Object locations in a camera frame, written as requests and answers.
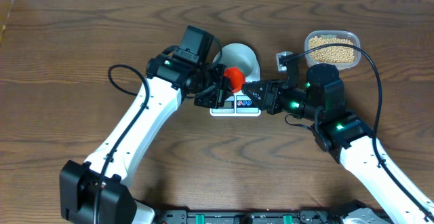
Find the container of beans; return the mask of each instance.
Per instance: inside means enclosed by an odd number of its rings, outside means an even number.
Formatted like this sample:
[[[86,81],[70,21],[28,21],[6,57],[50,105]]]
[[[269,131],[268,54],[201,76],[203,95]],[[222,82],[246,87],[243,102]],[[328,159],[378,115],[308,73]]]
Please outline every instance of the container of beans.
[[[345,43],[360,48],[359,38],[351,32],[314,31],[304,41],[304,50],[307,51],[329,43]],[[358,51],[346,47],[328,47],[306,55],[308,67],[314,64],[330,63],[335,65],[340,71],[356,66],[360,58],[361,54]]]

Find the plastic container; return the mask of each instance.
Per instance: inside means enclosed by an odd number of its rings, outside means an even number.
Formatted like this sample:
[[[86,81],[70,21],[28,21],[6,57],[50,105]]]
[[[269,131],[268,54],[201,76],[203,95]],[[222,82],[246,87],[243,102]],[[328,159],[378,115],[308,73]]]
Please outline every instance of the plastic container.
[[[351,32],[348,32],[348,31],[314,31],[311,34],[309,34],[306,37],[306,40],[304,41],[304,50],[305,51],[309,50],[309,40],[315,36],[317,36],[317,37],[322,36],[323,38],[337,37],[337,38],[341,38],[341,39],[348,39],[353,43],[353,45],[360,48],[359,38],[357,38],[357,36]],[[330,64],[333,64],[334,66],[336,66],[336,68],[338,68],[339,71],[341,71],[341,70],[350,69],[350,68],[356,66],[360,62],[360,58],[361,58],[360,52],[354,50],[354,61],[353,62],[351,62],[351,63],[330,63]],[[307,60],[307,66],[308,67],[311,67],[314,64],[322,64],[322,62],[314,60],[310,54],[306,55],[306,60]]]

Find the red object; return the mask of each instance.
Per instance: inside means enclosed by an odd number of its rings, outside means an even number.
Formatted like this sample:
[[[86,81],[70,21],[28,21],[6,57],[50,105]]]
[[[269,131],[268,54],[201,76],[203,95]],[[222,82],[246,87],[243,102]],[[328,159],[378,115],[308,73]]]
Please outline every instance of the red object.
[[[223,75],[231,80],[233,93],[241,91],[241,87],[245,83],[245,76],[237,67],[227,68]]]

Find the wooden table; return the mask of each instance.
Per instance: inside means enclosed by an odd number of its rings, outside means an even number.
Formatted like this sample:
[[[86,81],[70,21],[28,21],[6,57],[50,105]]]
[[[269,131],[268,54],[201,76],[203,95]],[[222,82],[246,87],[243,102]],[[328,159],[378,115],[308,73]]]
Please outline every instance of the wooden table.
[[[379,137],[434,199],[434,0],[16,0],[0,47],[0,222],[62,222],[60,169],[93,152],[133,101],[109,83],[108,67],[144,72],[149,58],[180,43],[188,24],[223,44],[252,46],[263,79],[283,77],[275,54],[303,51],[311,31],[355,33],[382,78]],[[306,69],[303,62],[300,73]],[[139,86],[127,71],[116,76],[123,87]],[[372,125],[377,87],[368,62],[341,77],[351,108]],[[133,196],[190,209],[287,210],[353,199],[379,207],[283,116],[215,118],[185,101],[149,147]]]

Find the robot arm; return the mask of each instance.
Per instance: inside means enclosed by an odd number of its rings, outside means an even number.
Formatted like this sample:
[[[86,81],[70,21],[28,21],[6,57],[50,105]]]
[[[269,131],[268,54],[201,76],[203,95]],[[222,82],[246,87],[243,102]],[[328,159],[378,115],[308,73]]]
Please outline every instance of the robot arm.
[[[350,142],[350,147],[340,152],[340,163],[353,173],[374,196],[394,223],[426,223],[425,215],[401,191],[381,167],[374,156],[372,139],[364,136]],[[399,182],[430,212],[432,201],[398,168],[377,139],[378,152],[386,160],[388,169]]]
[[[156,133],[188,94],[195,94],[195,105],[207,108],[222,107],[229,96],[229,79],[223,75],[225,66],[205,63],[213,40],[211,34],[188,26],[179,47],[169,47],[149,61],[146,69],[149,94],[142,85],[122,120],[84,164],[68,161],[62,169],[60,207],[64,219],[74,223],[93,223],[94,216],[99,223],[152,221],[154,210],[135,201],[128,187]],[[149,99],[143,109],[147,95]]]
[[[313,133],[318,146],[366,186],[394,223],[432,222],[379,165],[372,143],[373,131],[346,108],[344,84],[338,69],[330,64],[310,67],[307,89],[301,90],[297,88],[298,60],[291,56],[278,58],[277,61],[278,67],[281,66],[279,63],[286,67],[288,78],[285,81],[247,83],[243,85],[243,93],[261,110],[267,110],[272,115],[286,111],[295,118],[314,121],[312,126],[305,128]],[[378,139],[376,144],[393,176],[428,213],[432,213],[432,201],[397,167]],[[361,221],[366,220],[353,217],[342,220],[343,223]]]
[[[151,141],[166,119],[178,109],[182,100],[181,91],[173,89],[172,83],[158,77],[147,79],[147,82],[150,90],[147,109],[143,111],[122,140],[105,172],[107,177],[112,177],[114,174],[119,175],[121,183],[127,187],[131,186],[140,160],[143,158]],[[106,155],[132,121],[135,114],[137,114],[144,97],[145,89],[142,86],[130,109],[128,109],[110,136],[95,152],[86,158],[85,162],[90,163],[90,170],[101,173]]]

